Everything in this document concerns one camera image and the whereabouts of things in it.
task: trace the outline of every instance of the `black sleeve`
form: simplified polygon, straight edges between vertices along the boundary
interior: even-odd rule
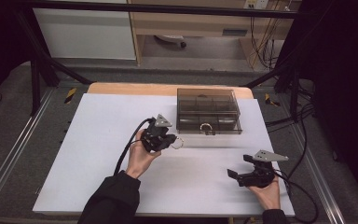
[[[264,224],[287,224],[289,221],[286,218],[283,210],[269,209],[263,212]]]
[[[107,177],[89,198],[77,223],[130,223],[139,205],[141,181],[121,171]]]

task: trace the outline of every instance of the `white table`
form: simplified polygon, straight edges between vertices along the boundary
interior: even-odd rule
[[[173,124],[169,133],[182,137],[185,146],[164,149],[140,177],[137,216],[260,215],[263,209],[254,194],[229,178],[227,169],[250,173],[254,167],[243,161],[242,155],[273,150],[257,100],[237,101],[242,134],[206,136],[177,134],[175,96],[84,94],[34,211],[79,215],[103,179],[113,174],[118,157],[139,123],[162,114]],[[282,181],[280,185],[282,210],[293,216]]]

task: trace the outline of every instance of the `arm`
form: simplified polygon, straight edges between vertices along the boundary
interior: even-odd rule
[[[136,134],[141,138],[142,131]],[[141,141],[130,147],[130,159],[126,172],[107,177],[95,193],[89,198],[77,223],[104,224],[130,223],[139,205],[139,187],[141,176],[153,159],[161,152],[149,153]]]
[[[255,194],[265,211],[263,212],[263,223],[265,224],[286,224],[289,223],[286,215],[281,210],[281,198],[278,177],[265,188],[248,187]]]

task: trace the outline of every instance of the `black horizontal bar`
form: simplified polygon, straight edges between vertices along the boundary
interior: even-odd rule
[[[91,3],[67,1],[17,0],[17,4],[32,8],[91,10],[91,11],[124,11],[149,12],[191,15],[215,15],[233,17],[297,19],[314,16],[310,13],[297,11],[275,11],[262,9],[227,8],[227,7],[185,7],[166,5],[142,5],[119,3]]]

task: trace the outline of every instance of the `hand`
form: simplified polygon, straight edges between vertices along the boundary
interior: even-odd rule
[[[142,132],[144,130],[139,131],[136,134],[135,139],[140,140]],[[131,176],[132,178],[137,179],[141,176],[147,168],[149,168],[153,159],[157,158],[161,155],[161,151],[158,152],[147,152],[142,144],[142,141],[137,141],[130,146],[130,159],[129,164],[126,170],[126,174]]]
[[[258,201],[264,209],[281,209],[281,199],[279,191],[278,177],[265,188],[258,188],[255,186],[248,187],[248,189],[255,194]]]

